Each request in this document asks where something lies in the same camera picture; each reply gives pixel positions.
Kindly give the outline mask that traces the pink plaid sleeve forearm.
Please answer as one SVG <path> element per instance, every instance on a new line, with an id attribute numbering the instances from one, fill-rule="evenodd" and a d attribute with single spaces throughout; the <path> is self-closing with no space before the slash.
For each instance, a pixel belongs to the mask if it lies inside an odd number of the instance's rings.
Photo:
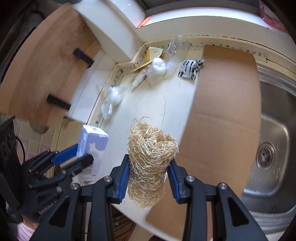
<path id="1" fill-rule="evenodd" d="M 29 241 L 34 234 L 36 226 L 28 226 L 25 223 L 19 223 L 17 225 L 17 240 L 19 241 Z"/>

